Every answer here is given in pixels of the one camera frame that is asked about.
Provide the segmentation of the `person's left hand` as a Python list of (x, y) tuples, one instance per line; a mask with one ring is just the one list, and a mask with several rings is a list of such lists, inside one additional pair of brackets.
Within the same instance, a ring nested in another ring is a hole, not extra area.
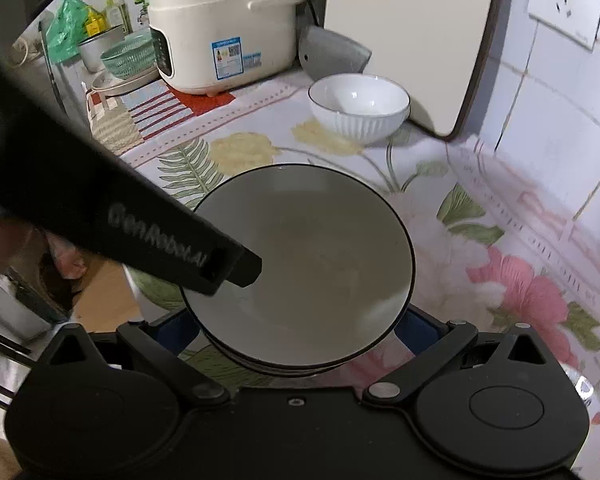
[[(0, 219), (0, 275), (23, 248), (30, 242), (34, 233), (32, 226), (8, 219)], [(76, 280), (83, 278), (87, 265), (76, 246), (55, 234), (44, 233), (57, 270), (63, 278)]]

